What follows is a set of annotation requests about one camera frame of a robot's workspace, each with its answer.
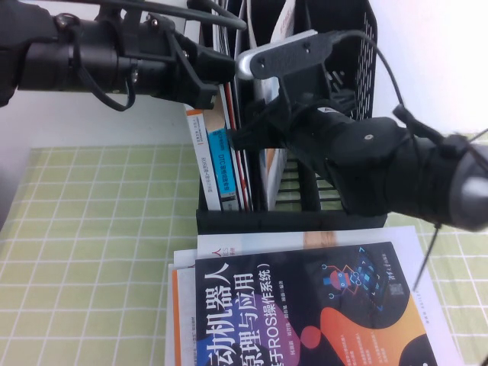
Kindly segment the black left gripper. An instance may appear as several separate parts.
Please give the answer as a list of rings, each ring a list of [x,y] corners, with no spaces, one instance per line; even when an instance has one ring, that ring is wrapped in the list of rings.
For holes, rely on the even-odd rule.
[[[188,58],[181,53],[161,61],[118,55],[115,62],[114,90],[126,96],[126,105],[136,96],[150,95],[187,104],[195,109],[212,109],[216,85],[230,82],[235,75],[235,61],[192,40],[185,45]]]

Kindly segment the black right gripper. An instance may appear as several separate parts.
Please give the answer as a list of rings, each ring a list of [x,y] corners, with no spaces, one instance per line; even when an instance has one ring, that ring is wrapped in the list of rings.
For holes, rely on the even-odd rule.
[[[339,161],[343,147],[343,106],[333,99],[301,101],[290,106],[283,98],[249,109],[245,126],[227,129],[236,151],[285,148],[301,161]]]

